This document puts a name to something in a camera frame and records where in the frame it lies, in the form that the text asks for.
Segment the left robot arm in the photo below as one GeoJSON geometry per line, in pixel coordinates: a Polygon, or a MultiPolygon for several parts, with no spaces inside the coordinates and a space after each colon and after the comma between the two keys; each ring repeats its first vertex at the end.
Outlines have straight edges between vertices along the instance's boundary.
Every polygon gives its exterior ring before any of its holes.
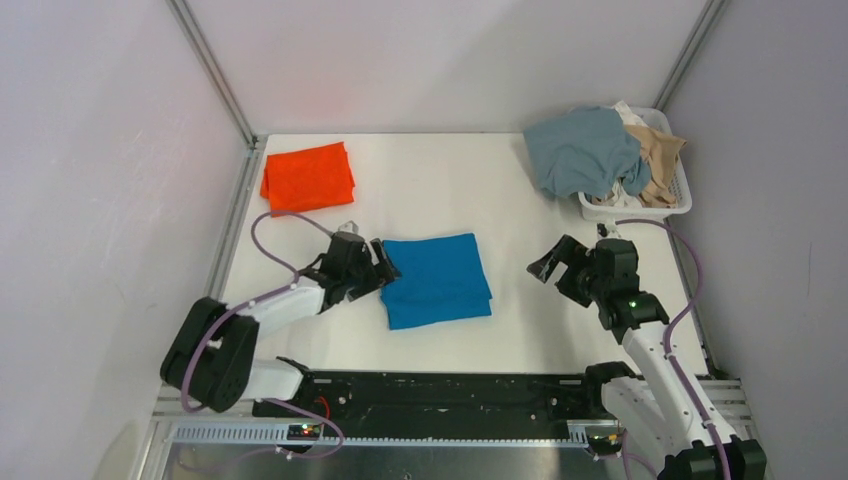
{"type": "Polygon", "coordinates": [[[244,399],[276,399],[290,415],[305,415],[316,399],[314,387],[304,382],[309,369],[282,357],[258,359],[258,341],[401,276],[381,240],[336,232],[327,251],[289,285],[236,307],[211,297],[195,301],[162,361],[160,378],[215,412],[244,399]]]}

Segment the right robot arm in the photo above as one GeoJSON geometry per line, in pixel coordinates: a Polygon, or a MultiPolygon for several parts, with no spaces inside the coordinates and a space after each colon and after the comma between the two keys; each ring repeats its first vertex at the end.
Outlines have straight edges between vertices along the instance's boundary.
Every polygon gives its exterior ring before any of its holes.
{"type": "Polygon", "coordinates": [[[659,463],[660,479],[763,479],[767,456],[721,415],[696,376],[679,360],[674,324],[661,301],[640,287],[635,244],[602,238],[589,248],[564,235],[528,272],[547,282],[559,265],[560,294],[598,309],[602,327],[637,365],[607,362],[587,369],[584,410],[612,414],[628,437],[659,463]]]}

